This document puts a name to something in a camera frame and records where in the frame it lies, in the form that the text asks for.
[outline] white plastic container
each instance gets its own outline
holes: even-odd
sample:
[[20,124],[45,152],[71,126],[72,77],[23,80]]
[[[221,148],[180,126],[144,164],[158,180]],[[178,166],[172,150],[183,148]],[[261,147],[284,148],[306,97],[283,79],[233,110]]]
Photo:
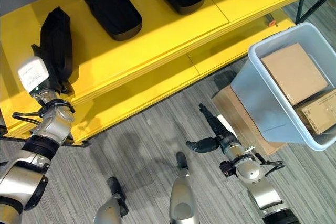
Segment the white plastic container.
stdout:
[[231,86],[267,141],[306,143],[313,150],[322,151],[336,141],[336,125],[312,136],[260,60],[297,42],[326,79],[328,86],[324,90],[335,88],[336,53],[311,23],[291,27],[252,45],[249,59]]

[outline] yellow shelving unit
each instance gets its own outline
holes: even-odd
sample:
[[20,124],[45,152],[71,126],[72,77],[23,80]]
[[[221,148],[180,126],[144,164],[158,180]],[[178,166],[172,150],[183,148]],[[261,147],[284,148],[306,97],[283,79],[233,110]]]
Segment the yellow shelving unit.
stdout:
[[[104,95],[75,106],[76,121],[71,130],[75,144],[80,144],[245,55],[249,45],[294,25],[281,10],[272,14],[278,21],[278,27],[267,27],[265,19],[259,18],[188,55],[178,57]],[[29,135],[25,130],[22,131],[23,138]]]
[[76,109],[72,131],[76,143],[239,58],[252,43],[293,25],[280,10],[274,12],[278,27],[267,27],[262,16],[294,0],[205,0],[200,10],[188,16],[176,14],[165,0],[131,1],[142,15],[143,28],[123,42],[107,35],[84,0],[38,0],[1,17],[0,108],[7,136],[27,138],[34,126],[12,119],[15,111],[39,108],[23,89],[17,69],[32,56],[30,45],[39,44],[40,28],[57,6],[71,18],[74,93],[64,98]]

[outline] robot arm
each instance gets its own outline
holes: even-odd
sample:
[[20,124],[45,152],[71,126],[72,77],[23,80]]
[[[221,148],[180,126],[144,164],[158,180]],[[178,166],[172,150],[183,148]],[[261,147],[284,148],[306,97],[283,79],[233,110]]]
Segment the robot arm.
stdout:
[[[41,67],[40,73],[36,72],[39,69],[37,64]],[[32,68],[35,73],[29,75],[29,69]],[[20,223],[22,212],[33,209],[39,203],[48,183],[48,178],[44,174],[57,149],[69,135],[74,120],[73,107],[59,98],[58,85],[50,85],[53,80],[48,79],[53,76],[50,70],[44,75],[46,67],[40,58],[31,58],[21,69],[26,70],[25,77],[20,76],[21,80],[25,81],[25,88],[27,84],[42,77],[32,90],[30,88],[27,90],[43,105],[39,111],[42,122],[35,128],[23,148],[7,164],[8,168],[0,178],[0,223],[4,224]]]
[[273,185],[265,176],[261,165],[255,161],[252,154],[246,153],[236,136],[222,125],[210,111],[199,105],[209,125],[216,134],[215,138],[206,138],[198,142],[186,142],[186,145],[196,152],[210,152],[221,147],[228,161],[220,164],[226,177],[236,175],[247,188],[248,195],[259,212],[265,224],[299,223],[289,206],[281,200]]

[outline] black cable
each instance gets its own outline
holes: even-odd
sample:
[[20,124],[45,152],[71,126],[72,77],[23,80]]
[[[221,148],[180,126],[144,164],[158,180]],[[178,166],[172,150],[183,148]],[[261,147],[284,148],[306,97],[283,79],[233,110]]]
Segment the black cable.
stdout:
[[58,107],[58,106],[65,106],[70,109],[72,113],[75,112],[74,108],[71,106],[71,104],[63,99],[53,99],[48,103],[43,103],[43,101],[39,102],[39,104],[42,106],[38,111],[36,112],[30,112],[30,113],[20,113],[20,112],[14,112],[12,117],[24,122],[28,123],[34,123],[36,125],[40,124],[40,121],[31,119],[31,118],[24,118],[24,116],[39,116],[42,118],[42,116],[50,109]]
[[33,123],[33,124],[36,124],[36,125],[39,125],[40,124],[40,121],[37,121],[35,119],[31,119],[31,118],[23,118],[22,116],[12,116],[13,118],[15,119],[18,119],[18,120],[21,120],[21,121],[24,121],[24,122],[28,122],[28,123]]
[[254,155],[260,160],[260,162],[261,162],[260,165],[274,166],[271,170],[269,170],[265,174],[265,177],[267,177],[272,172],[275,172],[276,170],[282,169],[286,166],[282,160],[271,162],[270,160],[266,161],[259,153],[254,153]]

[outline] brown cardboard box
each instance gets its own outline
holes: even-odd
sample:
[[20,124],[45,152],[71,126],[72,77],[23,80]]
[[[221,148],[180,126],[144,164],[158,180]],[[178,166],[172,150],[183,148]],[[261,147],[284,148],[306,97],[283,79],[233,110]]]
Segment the brown cardboard box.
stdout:
[[275,51],[261,60],[292,106],[328,85],[298,43]]
[[336,90],[295,109],[311,134],[320,134],[336,124]]
[[286,145],[286,143],[267,142],[262,137],[230,85],[215,95],[212,101],[232,126],[245,148],[253,145],[261,155],[271,155]]

